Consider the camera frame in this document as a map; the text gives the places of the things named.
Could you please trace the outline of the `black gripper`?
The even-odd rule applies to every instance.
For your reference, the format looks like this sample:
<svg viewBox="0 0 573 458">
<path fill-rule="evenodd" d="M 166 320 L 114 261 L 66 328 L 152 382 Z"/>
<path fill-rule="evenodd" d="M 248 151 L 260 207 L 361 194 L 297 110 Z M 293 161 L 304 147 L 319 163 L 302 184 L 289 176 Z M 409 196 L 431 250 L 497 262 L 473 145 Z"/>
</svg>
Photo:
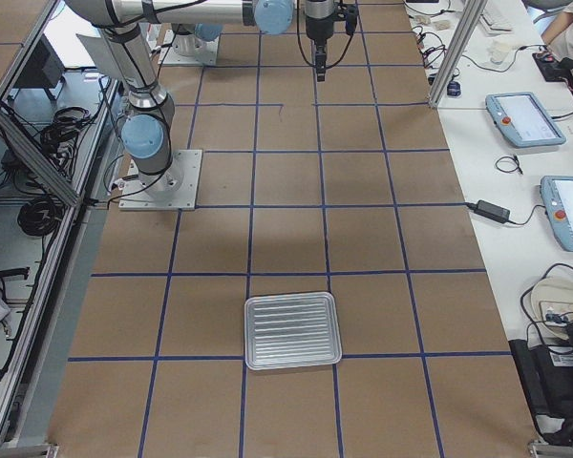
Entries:
<svg viewBox="0 0 573 458">
<path fill-rule="evenodd" d="M 306 34 L 314 45 L 312 65 L 319 83 L 326 81 L 328 41 L 334 34 L 334 22 L 334 16 L 323 19 L 306 17 Z"/>
</svg>

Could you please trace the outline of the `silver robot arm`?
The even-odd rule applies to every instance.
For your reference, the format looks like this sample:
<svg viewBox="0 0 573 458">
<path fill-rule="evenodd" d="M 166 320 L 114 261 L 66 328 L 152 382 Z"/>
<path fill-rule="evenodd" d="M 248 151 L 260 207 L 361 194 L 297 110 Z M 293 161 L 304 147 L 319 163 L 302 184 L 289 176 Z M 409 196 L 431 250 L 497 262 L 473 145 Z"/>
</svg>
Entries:
<svg viewBox="0 0 573 458">
<path fill-rule="evenodd" d="M 218 85 L 231 76 L 265 75 L 288 83 L 291 72 L 258 63 L 219 68 L 223 27 L 257 30 L 246 54 L 266 58 L 271 43 L 293 41 L 311 81 L 323 81 L 334 26 L 357 23 L 357 10 L 337 1 L 73 1 L 71 10 L 98 31 L 92 58 L 117 76 L 129 109 L 119 132 L 134 173 L 113 204 L 127 210 L 191 209 L 207 173 L 254 168 L 258 154 L 282 156 L 317 148 L 316 112 L 300 89 L 285 104 L 260 97 L 232 103 Z"/>
</svg>

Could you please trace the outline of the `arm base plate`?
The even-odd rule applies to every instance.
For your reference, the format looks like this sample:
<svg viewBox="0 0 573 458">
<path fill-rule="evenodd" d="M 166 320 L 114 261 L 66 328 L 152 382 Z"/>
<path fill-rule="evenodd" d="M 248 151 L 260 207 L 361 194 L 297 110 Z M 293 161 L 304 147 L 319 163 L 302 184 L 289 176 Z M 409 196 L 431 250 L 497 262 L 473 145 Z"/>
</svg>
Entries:
<svg viewBox="0 0 573 458">
<path fill-rule="evenodd" d="M 206 42 L 193 34 L 174 35 L 169 30 L 164 36 L 159 63 L 172 67 L 215 66 L 220 38 Z"/>
<path fill-rule="evenodd" d="M 193 211 L 196 206 L 202 167 L 202 150 L 177 150 L 172 164 L 155 182 L 154 177 L 138 172 L 131 159 L 128 175 L 138 175 L 123 186 L 125 198 L 118 202 L 124 211 Z"/>
</svg>

